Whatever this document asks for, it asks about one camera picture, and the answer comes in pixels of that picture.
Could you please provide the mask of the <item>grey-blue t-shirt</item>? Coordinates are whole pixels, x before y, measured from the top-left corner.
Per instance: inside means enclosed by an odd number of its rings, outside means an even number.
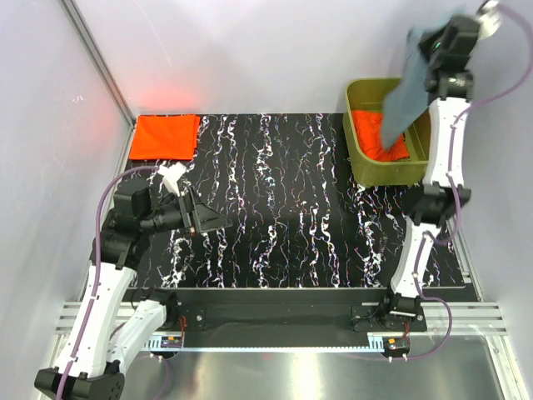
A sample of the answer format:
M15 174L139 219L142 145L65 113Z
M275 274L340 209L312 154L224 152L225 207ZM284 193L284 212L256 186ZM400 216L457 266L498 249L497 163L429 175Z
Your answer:
M407 33L401 81L386 95L382 104L381 142L385 148L390 148L428 107L428 93L424 86L427 62L418 48L422 34L442 28L452 15L465 10L465 6L452 8L431 23L413 26Z

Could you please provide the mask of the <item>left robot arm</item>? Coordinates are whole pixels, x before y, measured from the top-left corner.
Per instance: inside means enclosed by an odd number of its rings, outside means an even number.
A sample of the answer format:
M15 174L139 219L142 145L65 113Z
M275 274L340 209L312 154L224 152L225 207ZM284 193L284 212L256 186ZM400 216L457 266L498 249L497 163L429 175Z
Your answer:
M159 233L209 233L232 221L205 204L193 187L181 190L186 167L152 166L162 178L165 195L153 203L141 167L118 175L97 210L87 286L66 344L52 367L37 372L34 387L50 399L119 399L127 370L157 330L185 328L186 317L174 292L150 289L133 315L117 324L128 285L138 272L150 237Z

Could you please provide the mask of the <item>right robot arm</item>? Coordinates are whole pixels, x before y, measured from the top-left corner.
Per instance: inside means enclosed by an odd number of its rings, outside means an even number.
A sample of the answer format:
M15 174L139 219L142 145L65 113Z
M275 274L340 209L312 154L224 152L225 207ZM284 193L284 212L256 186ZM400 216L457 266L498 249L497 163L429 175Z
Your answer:
M402 204L406 238L399 265L374 317L385 330L404 330L421 317L421 285L431 250L448 242L441 231L471 198L461 157L474 86L467 64L480 30L477 19L460 13L440 26L410 30L401 80L383 103L384 148L423 113L429 114L431 129L426 170Z

